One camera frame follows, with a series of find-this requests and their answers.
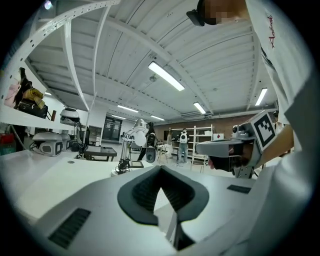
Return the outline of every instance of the ceiling light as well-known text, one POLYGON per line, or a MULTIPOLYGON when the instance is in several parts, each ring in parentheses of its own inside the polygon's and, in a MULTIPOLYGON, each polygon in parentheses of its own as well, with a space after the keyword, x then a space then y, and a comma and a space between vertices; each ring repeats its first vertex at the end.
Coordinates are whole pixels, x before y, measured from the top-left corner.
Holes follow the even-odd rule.
POLYGON ((184 90, 185 88, 167 71, 165 71, 162 67, 160 67, 157 63, 151 62, 149 65, 149 69, 158 74, 168 83, 170 83, 174 88, 176 88, 179 92, 184 90))
POLYGON ((162 118, 160 118, 160 117, 157 117, 157 116, 154 116, 154 115, 152 115, 151 117, 152 117, 152 118, 155 118, 155 119, 159 119, 159 120, 161 120, 161 121, 164 121, 164 119, 162 119, 162 118))
POLYGON ((47 1, 44 2, 44 8, 46 10, 49 10, 51 7, 52 7, 51 1, 47 0, 47 1))
POLYGON ((193 103, 193 105, 195 105, 195 107, 201 112, 201 114, 205 114, 206 111, 203 109, 203 107, 199 104, 199 102, 195 102, 193 103))
POLYGON ((112 114, 111 116, 113 116, 114 118, 126 119, 126 118, 124 118, 124 117, 117 116, 117 115, 114 115, 114 114, 112 114))
POLYGON ((139 111, 136 111, 134 109, 131 109, 131 108, 128 108, 128 107, 125 107, 125 106, 121 106, 121 105, 118 105, 118 108, 121 108, 121 109, 124 109, 124 110, 129 110, 129 111, 132 111, 132 112, 135 112, 135 113, 139 112, 139 111))
POLYGON ((258 100, 256 101, 256 104, 255 104, 256 106, 259 106, 259 105, 260 105, 260 103, 262 102, 264 96, 265 96, 266 93, 267 93, 267 90, 268 90, 268 88, 263 88, 263 89, 261 90, 260 96, 259 96, 259 98, 258 98, 258 100))

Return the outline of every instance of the white shirt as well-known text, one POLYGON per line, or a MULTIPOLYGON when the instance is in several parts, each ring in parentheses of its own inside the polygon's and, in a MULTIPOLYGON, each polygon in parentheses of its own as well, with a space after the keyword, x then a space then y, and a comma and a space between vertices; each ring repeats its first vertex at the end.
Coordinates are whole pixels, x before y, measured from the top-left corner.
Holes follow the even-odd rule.
MULTIPOLYGON (((278 98, 278 121, 289 124, 285 113, 310 75, 313 59, 292 22, 271 0, 246 0, 246 5, 261 47, 274 66, 262 58, 278 98)), ((294 146, 300 149, 296 136, 294 146)))
POLYGON ((279 134, 282 131, 282 129, 285 127, 285 125, 280 122, 274 123, 273 126, 275 127, 275 134, 279 134))

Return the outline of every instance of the person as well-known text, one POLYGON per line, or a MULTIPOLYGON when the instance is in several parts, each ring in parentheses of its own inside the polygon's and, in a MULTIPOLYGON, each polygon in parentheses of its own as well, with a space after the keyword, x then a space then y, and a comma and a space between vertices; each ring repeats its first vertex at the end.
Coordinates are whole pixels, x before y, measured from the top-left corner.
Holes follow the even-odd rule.
POLYGON ((179 138, 179 153, 178 153, 178 164, 181 163, 182 153, 183 153, 183 163, 188 163, 188 142, 190 140, 187 129, 183 128, 182 133, 179 138))
POLYGON ((148 122, 146 124, 146 127, 148 128, 148 132, 146 133, 146 143, 144 147, 141 149, 140 155, 138 157, 138 161, 141 161, 142 158, 144 158, 146 154, 147 147, 152 146, 155 147, 155 140, 156 140, 156 132, 154 129, 154 123, 153 122, 148 122))
POLYGON ((169 130, 167 139, 166 139, 166 144, 165 144, 166 150, 167 150, 167 157, 172 158, 172 152, 174 148, 172 147, 172 130, 169 130))
POLYGON ((279 110, 276 110, 275 112, 273 112, 273 116, 275 119, 274 130, 276 134, 279 134, 282 131, 282 129, 285 127, 285 125, 279 122, 279 110))
MULTIPOLYGON (((285 113, 309 78, 314 62, 294 25, 271 0, 200 0, 197 13, 209 25, 239 19, 251 21, 260 41, 262 60, 278 98, 278 121, 285 126, 264 150, 256 167, 292 147, 295 151, 300 151, 300 142, 285 113)), ((247 144, 242 158, 250 159, 252 150, 253 146, 247 144)), ((211 160, 208 164, 211 169, 214 168, 211 160)))

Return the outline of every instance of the white table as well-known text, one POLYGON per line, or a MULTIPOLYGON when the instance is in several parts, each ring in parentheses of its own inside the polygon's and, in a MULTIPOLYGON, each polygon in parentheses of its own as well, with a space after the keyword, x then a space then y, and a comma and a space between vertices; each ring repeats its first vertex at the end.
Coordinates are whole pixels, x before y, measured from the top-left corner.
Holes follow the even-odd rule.
MULTIPOLYGON (((144 167, 153 166, 142 162, 144 167)), ((32 223, 86 185, 110 178, 111 171, 117 165, 118 162, 63 158, 27 188, 15 205, 32 223)))
POLYGON ((0 156, 0 175, 10 199, 15 202, 24 191, 62 158, 75 158, 78 152, 63 151, 56 157, 23 150, 0 156))

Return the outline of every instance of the jeans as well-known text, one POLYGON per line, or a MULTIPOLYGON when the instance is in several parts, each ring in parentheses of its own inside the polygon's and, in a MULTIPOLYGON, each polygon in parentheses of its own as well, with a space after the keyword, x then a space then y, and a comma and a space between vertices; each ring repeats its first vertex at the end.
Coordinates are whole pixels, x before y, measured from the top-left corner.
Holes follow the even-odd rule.
POLYGON ((183 162, 187 162, 188 161, 188 144, 179 144, 179 153, 178 153, 178 163, 181 163, 181 156, 182 153, 184 153, 183 156, 183 162))

